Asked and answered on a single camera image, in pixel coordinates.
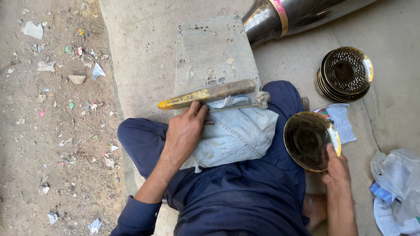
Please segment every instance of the dirt ground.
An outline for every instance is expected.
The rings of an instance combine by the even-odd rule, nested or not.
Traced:
[[[0,1],[0,235],[89,235],[96,218],[98,234],[108,235],[124,207],[121,149],[107,147],[120,144],[102,16],[97,0],[85,4],[84,10],[80,0]],[[43,39],[21,32],[27,21],[48,22]],[[85,47],[83,57],[60,55],[67,45]],[[56,61],[56,70],[38,71],[39,61]],[[92,78],[95,62],[107,77]],[[86,79],[76,85],[68,75]],[[98,107],[82,115],[86,101]],[[50,187],[46,195],[38,192],[42,184]],[[49,212],[58,215],[53,225]]]

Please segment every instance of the sleeve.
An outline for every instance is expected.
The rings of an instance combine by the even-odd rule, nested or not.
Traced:
[[[155,223],[162,203],[148,204],[130,196],[117,226],[110,236],[136,235],[149,236],[155,231]]]

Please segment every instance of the navy blue pants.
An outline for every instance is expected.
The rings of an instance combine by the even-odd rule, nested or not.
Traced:
[[[270,93],[268,109],[279,114],[267,154],[200,173],[178,171],[166,191],[169,206],[180,212],[174,235],[310,235],[305,228],[309,219],[301,216],[304,170],[283,141],[287,120],[303,111],[300,96],[287,81],[270,82],[263,91]],[[118,128],[121,144],[145,178],[156,166],[167,129],[145,118],[126,119]]]

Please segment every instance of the knotted rope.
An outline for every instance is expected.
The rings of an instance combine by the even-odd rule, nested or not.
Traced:
[[[267,109],[268,108],[268,101],[270,101],[270,94],[265,91],[258,91],[255,94],[255,103],[242,105],[242,106],[235,106],[235,107],[228,107],[228,108],[220,108],[215,110],[209,110],[209,113],[224,111],[224,110],[231,110],[231,109],[239,109],[239,108],[261,108]]]

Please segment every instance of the bare foot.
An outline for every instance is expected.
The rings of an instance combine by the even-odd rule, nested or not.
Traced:
[[[305,194],[302,215],[309,217],[308,231],[327,219],[327,197],[325,194]]]

